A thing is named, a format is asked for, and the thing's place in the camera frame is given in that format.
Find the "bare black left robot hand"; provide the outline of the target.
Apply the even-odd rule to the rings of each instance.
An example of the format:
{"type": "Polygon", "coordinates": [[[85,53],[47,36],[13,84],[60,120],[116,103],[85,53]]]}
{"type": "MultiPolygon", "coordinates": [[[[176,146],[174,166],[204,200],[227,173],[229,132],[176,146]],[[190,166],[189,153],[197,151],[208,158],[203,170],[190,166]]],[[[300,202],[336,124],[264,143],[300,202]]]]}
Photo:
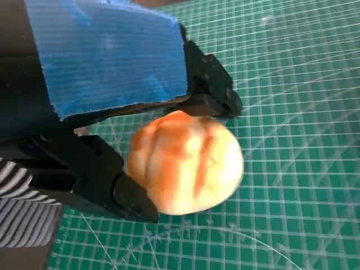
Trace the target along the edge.
{"type": "Polygon", "coordinates": [[[1,2],[1,196],[157,222],[98,136],[74,130],[162,107],[233,118],[242,103],[173,16],[126,1],[1,2]]]}

